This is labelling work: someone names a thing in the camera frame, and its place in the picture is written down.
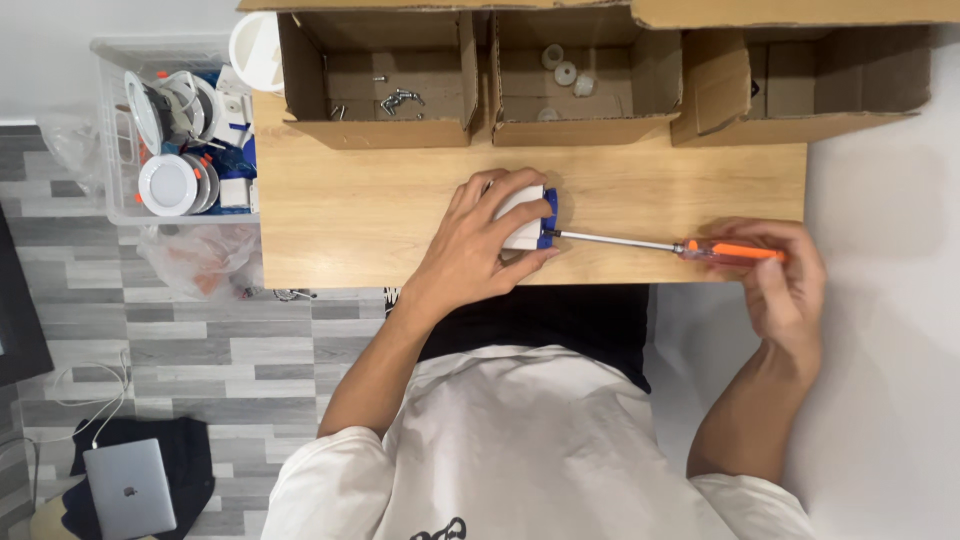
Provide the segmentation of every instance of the clear plastic basket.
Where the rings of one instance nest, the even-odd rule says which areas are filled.
[[[180,215],[161,217],[153,214],[134,196],[139,191],[140,156],[136,126],[130,113],[124,73],[136,72],[151,81],[157,71],[174,73],[217,71],[229,63],[229,36],[177,37],[101,37],[90,43],[97,56],[100,75],[101,143],[108,178],[107,217],[116,225],[160,225],[202,223],[257,223],[260,215]]]

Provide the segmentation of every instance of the wooden tabletop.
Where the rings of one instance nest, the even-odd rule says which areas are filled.
[[[263,263],[270,288],[400,286],[453,190],[474,171],[532,166],[560,199],[558,228],[672,243],[729,215],[803,219],[806,145],[680,149],[664,128],[626,146],[493,148],[477,112],[472,146],[335,151],[283,125],[282,98],[255,92]],[[527,283],[697,282],[675,255],[555,239]]]

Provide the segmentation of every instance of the white t-shirt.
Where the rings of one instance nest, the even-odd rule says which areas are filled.
[[[647,395],[559,346],[420,363],[381,444],[347,428],[297,450],[264,539],[809,539],[797,499],[673,472]]]

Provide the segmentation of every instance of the black pants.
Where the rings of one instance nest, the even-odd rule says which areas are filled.
[[[519,286],[447,315],[418,361],[488,345],[561,345],[615,367],[650,393],[643,377],[649,290],[645,284]]]

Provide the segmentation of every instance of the silver laptop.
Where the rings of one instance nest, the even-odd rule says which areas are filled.
[[[104,540],[177,528],[156,439],[88,450],[84,463]]]

